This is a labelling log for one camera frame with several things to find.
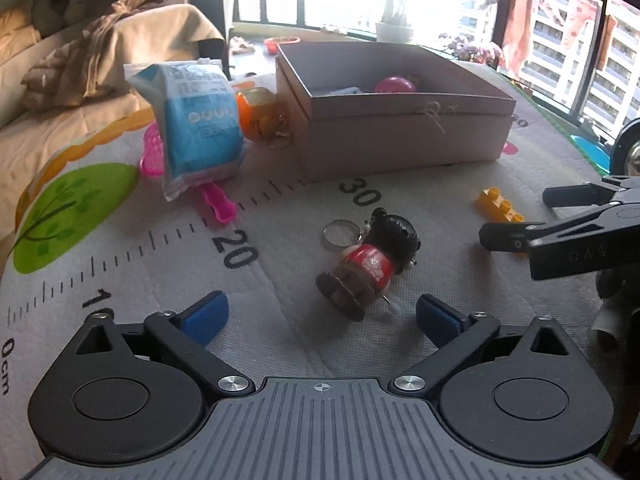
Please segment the brown blanket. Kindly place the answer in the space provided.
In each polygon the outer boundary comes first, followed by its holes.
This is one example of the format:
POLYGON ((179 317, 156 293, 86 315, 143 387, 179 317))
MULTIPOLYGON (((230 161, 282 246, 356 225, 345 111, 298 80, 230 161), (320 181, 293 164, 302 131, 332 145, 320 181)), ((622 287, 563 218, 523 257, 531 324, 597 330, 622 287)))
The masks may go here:
POLYGON ((101 95, 100 63, 108 57, 107 43, 115 25, 125 18, 157 8, 167 0, 116 0, 88 23, 79 35, 33 65, 22 79, 22 107, 45 112, 78 107, 101 95))

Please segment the colourful printed play mat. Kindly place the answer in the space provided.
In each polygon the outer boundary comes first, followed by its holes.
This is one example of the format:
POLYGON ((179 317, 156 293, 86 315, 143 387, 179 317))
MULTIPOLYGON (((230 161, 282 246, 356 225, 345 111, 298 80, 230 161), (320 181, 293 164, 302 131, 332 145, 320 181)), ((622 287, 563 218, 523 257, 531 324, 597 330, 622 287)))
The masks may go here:
POLYGON ((41 460, 30 431, 32 390, 86 316, 110 308, 121 323, 181 311, 224 292, 230 320, 212 351, 260 382, 267 376, 390 379, 431 351, 414 306, 432 294, 506 324, 552 315, 610 393, 623 383, 618 356, 590 344, 600 301, 592 275, 536 282, 521 255, 486 252, 476 206, 494 186, 529 221, 556 218, 545 188, 594 181, 598 173, 548 114, 486 68, 478 74, 514 99, 508 144, 495 162, 422 168, 310 182, 292 148, 255 145, 227 195, 239 208, 221 226, 190 194, 166 202, 154 180, 130 196, 65 255, 29 274, 6 269, 1 283, 1 474, 18 479, 41 460), (395 278, 366 319, 350 322, 318 293, 316 276, 336 263, 333 244, 384 207, 413 223, 416 266, 395 278))

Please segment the pink plastic basket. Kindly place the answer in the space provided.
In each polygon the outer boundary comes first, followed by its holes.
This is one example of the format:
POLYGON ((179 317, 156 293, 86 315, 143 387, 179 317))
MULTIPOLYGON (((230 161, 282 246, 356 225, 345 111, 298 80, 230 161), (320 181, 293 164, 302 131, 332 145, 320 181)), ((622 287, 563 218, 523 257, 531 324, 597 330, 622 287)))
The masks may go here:
POLYGON ((164 174, 164 144, 157 122, 151 122, 143 133, 139 168, 147 177, 156 178, 164 174))

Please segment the beige sofa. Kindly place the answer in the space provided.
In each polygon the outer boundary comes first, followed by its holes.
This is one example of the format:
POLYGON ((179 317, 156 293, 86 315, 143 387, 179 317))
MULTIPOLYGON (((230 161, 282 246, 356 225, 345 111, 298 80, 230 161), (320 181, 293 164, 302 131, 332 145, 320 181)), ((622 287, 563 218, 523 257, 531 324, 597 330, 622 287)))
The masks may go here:
POLYGON ((116 0, 20 70, 17 116, 1 126, 1 235, 16 229, 26 188, 59 150, 146 107, 126 83, 127 64, 214 55, 224 36, 205 14, 177 0, 116 0))

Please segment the white plant pot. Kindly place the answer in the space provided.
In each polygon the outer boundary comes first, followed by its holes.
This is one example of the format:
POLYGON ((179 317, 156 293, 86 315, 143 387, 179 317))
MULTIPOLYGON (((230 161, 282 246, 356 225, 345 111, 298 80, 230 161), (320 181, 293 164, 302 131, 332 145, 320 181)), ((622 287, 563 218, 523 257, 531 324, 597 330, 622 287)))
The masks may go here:
POLYGON ((385 22, 376 23, 376 41, 384 44, 411 44, 413 30, 406 25, 396 25, 385 22))

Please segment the pink plastic scoop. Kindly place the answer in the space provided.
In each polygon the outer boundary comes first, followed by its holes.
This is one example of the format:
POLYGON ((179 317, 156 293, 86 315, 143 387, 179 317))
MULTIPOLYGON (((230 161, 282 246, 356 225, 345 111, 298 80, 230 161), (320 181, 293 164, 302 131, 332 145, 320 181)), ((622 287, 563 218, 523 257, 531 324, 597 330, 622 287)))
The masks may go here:
POLYGON ((198 187, 205 203, 213 211, 215 219, 226 226, 236 219, 238 207, 229 200, 224 190, 216 183, 210 182, 198 187))

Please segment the red bowl on sill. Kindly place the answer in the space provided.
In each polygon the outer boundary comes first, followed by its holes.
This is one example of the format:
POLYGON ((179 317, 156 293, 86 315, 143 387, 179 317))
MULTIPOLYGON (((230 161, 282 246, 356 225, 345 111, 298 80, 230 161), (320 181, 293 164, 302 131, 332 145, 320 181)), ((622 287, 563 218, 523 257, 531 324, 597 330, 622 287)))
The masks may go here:
POLYGON ((297 36, 277 36, 264 40, 264 46, 269 55, 276 55, 281 46, 288 44, 299 44, 302 40, 297 36))

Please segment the blue white wipes packet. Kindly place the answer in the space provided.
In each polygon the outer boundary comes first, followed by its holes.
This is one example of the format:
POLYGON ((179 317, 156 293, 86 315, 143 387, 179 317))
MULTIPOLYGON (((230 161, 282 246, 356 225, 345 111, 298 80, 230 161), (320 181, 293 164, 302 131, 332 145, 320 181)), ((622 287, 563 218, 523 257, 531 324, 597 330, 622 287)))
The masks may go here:
POLYGON ((160 130, 165 200, 239 171, 244 153, 240 115, 218 62, 158 62, 137 72, 128 65, 125 77, 151 105, 160 130))

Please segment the red black doll keychain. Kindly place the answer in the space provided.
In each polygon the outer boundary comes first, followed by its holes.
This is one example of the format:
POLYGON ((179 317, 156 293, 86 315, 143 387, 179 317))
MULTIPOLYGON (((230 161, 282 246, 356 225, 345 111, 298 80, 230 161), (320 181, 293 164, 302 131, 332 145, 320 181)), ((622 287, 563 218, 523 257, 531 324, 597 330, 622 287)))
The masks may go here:
POLYGON ((375 208, 363 238, 343 250, 333 270, 317 275, 316 286, 342 315, 361 322, 393 278, 416 265, 420 248, 420 237, 409 220, 375 208))

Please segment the yellow building brick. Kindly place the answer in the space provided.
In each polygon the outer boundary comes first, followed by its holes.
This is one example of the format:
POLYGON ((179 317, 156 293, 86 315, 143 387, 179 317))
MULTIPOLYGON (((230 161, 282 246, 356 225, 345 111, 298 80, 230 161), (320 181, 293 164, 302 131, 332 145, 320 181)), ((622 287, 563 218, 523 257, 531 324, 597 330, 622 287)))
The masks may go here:
POLYGON ((523 223, 525 218, 513 208, 498 188, 484 188, 476 199, 478 210, 492 222, 523 223))

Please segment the pink round toy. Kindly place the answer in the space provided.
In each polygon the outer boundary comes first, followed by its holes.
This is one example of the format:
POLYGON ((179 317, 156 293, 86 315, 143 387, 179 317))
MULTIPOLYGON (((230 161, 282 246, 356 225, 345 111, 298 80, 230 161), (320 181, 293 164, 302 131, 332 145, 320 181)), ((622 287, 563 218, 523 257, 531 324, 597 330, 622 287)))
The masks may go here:
POLYGON ((389 76, 374 87, 375 93, 416 93, 416 84, 403 76, 389 76))

